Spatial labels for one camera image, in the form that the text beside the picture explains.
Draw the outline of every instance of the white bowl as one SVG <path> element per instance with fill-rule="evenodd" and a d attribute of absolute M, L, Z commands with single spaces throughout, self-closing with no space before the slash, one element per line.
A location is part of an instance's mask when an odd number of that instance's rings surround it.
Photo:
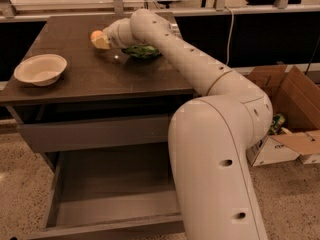
<path fill-rule="evenodd" d="M 47 86 L 59 79 L 66 66 L 67 61 L 59 55 L 38 55 L 22 61 L 14 70 L 14 77 L 23 83 Z"/>

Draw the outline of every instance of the terrazzo floor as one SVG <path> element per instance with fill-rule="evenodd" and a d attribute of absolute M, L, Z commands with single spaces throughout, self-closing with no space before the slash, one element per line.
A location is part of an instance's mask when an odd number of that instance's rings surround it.
<path fill-rule="evenodd" d="M 13 120 L 0 120 L 0 159 L 0 239 L 24 240 L 41 225 L 53 173 Z M 320 164 L 286 162 L 251 168 L 251 173 L 269 240 L 320 239 Z"/>

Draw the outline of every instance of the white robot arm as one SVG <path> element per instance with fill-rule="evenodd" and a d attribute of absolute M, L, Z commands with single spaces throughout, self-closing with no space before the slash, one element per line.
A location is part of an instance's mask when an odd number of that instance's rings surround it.
<path fill-rule="evenodd" d="M 246 149 L 268 131 L 267 95 L 228 66 L 171 33 L 149 10 L 104 30 L 107 46 L 148 44 L 201 96 L 180 107 L 169 127 L 169 154 L 189 240 L 266 240 Z"/>

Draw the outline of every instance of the open drawer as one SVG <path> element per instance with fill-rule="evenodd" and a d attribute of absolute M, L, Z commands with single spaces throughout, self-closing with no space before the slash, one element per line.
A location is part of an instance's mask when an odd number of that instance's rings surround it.
<path fill-rule="evenodd" d="M 44 227 L 29 239 L 183 232 L 167 143 L 62 152 Z"/>

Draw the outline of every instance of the cardboard flap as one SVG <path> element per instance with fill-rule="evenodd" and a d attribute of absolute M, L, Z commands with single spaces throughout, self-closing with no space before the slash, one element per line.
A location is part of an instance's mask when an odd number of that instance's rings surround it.
<path fill-rule="evenodd" d="M 290 130 L 320 129 L 319 97 L 320 89 L 294 66 L 272 100 L 274 113 L 287 116 Z"/>
<path fill-rule="evenodd" d="M 271 99 L 285 77 L 287 65 L 255 67 L 248 79 L 259 86 Z"/>
<path fill-rule="evenodd" d="M 320 153 L 320 131 L 316 131 L 316 133 L 311 132 L 311 134 L 310 132 L 307 134 L 299 132 L 270 137 L 301 155 Z"/>

